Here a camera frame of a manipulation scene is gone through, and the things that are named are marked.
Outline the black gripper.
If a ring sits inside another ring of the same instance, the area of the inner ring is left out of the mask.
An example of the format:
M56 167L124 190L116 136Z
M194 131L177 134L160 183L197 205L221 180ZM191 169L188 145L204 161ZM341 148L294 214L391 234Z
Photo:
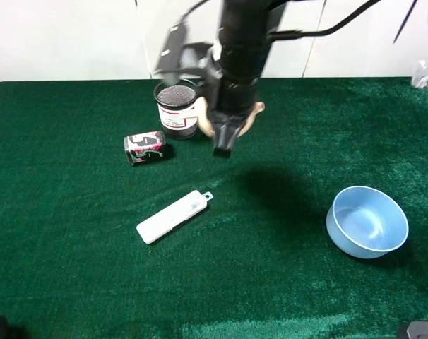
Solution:
M208 52L202 96L214 131L213 155L229 157L257 100L258 71L253 57L238 51Z

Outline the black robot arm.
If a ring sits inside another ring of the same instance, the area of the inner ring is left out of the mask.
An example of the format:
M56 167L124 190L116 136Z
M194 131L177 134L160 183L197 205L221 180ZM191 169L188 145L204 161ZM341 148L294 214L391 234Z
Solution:
M213 127L213 154L229 157L258 102L258 84L285 1L224 1L202 93Z

